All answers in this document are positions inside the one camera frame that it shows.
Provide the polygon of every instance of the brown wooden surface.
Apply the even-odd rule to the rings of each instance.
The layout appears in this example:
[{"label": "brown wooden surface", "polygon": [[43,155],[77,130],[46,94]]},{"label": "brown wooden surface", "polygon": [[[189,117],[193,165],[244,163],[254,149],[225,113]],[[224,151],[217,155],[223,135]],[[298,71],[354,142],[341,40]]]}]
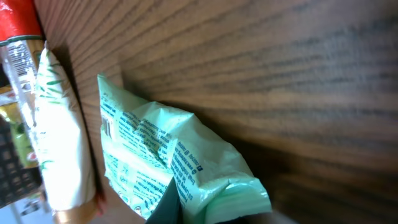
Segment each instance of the brown wooden surface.
[{"label": "brown wooden surface", "polygon": [[[398,222],[398,1],[35,1],[103,174],[96,75],[194,112],[301,223]],[[95,223],[143,222],[109,188]]]}]

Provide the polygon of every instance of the barcode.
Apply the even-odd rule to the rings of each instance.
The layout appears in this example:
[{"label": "barcode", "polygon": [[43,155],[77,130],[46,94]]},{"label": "barcode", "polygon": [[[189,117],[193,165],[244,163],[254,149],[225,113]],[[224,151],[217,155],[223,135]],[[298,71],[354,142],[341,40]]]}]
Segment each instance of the barcode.
[{"label": "barcode", "polygon": [[31,58],[29,49],[25,43],[20,41],[11,43],[7,46],[10,64],[18,74],[18,77],[28,74],[28,71],[34,73],[35,67]]},{"label": "barcode", "polygon": [[102,116],[102,124],[104,125],[105,134],[108,137],[112,138],[111,137],[111,124],[109,123],[109,120],[107,118],[105,118],[104,116]]}]

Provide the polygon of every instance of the wood grain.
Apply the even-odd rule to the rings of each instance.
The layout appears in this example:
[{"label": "wood grain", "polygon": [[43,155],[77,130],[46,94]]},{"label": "wood grain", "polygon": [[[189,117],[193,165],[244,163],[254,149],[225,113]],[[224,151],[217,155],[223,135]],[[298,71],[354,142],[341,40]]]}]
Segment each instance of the wood grain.
[{"label": "wood grain", "polygon": [[[96,74],[194,112],[302,223],[398,222],[398,2],[35,1],[104,173]],[[95,223],[143,222],[102,177]]]}]

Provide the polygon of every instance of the green packet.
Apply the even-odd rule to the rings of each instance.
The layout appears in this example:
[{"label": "green packet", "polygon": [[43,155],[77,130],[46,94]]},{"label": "green packet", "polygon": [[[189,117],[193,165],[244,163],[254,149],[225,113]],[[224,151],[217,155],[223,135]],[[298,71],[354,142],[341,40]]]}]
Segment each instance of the green packet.
[{"label": "green packet", "polygon": [[148,219],[175,179],[184,223],[271,212],[242,155],[184,110],[150,102],[98,75],[101,142],[109,184]]}]

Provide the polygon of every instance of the light green wrapper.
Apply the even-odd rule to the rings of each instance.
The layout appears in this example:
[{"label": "light green wrapper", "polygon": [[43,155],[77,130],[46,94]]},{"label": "light green wrapper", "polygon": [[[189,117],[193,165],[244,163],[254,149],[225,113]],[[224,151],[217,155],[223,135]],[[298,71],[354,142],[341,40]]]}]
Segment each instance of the light green wrapper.
[{"label": "light green wrapper", "polygon": [[242,155],[193,114],[149,102],[98,75],[101,142],[112,188],[147,219],[175,178],[184,223],[270,212]]}]

